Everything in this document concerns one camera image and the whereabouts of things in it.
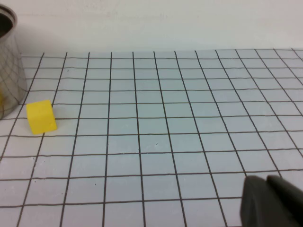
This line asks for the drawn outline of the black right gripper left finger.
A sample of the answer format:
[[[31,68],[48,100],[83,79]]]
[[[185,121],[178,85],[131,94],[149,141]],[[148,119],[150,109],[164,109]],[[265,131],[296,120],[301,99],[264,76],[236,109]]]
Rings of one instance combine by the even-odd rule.
[[[245,178],[240,217],[243,227],[295,227],[292,214],[269,184],[260,177]]]

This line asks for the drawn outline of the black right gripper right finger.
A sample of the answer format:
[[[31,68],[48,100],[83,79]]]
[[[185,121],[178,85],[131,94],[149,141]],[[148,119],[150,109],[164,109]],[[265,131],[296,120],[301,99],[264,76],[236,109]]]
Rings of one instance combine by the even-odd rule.
[[[274,190],[283,206],[290,213],[291,219],[303,226],[303,191],[282,177],[269,175],[267,183]]]

